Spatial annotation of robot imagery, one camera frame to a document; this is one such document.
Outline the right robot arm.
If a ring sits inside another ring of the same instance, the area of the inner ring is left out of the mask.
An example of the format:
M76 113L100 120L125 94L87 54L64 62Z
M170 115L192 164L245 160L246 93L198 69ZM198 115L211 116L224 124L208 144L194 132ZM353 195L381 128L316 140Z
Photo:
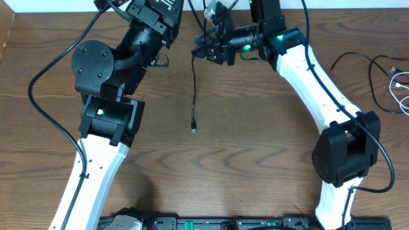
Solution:
M320 135L312 153L322 180L313 229L388 229L386 220L361 220L350 214L354 192L378 158L378 116L361 112L338 90L303 33L286 26L278 1L251 1L250 6L252 24L237 27L230 8L211 1L204 17L212 26L196 37L192 55L233 65L236 54L256 50L260 60L269 62L297 92Z

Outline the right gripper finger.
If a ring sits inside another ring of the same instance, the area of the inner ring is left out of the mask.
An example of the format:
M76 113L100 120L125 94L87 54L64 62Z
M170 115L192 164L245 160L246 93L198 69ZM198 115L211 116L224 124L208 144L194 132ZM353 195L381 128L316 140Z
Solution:
M220 54L220 49L214 45L200 45L191 51L191 54L195 58L202 58L207 61L214 63L221 63L222 56Z
M213 44L219 41L218 39L219 26L212 27L194 38L195 44Z

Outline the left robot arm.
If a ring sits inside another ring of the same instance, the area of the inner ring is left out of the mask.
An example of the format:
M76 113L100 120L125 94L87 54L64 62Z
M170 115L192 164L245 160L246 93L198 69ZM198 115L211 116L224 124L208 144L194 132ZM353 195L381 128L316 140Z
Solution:
M75 90L82 98L77 154L51 229L96 229L112 181L140 127L144 102L132 99L162 48L180 28L182 1L131 1L129 23L116 48L98 40L72 56Z

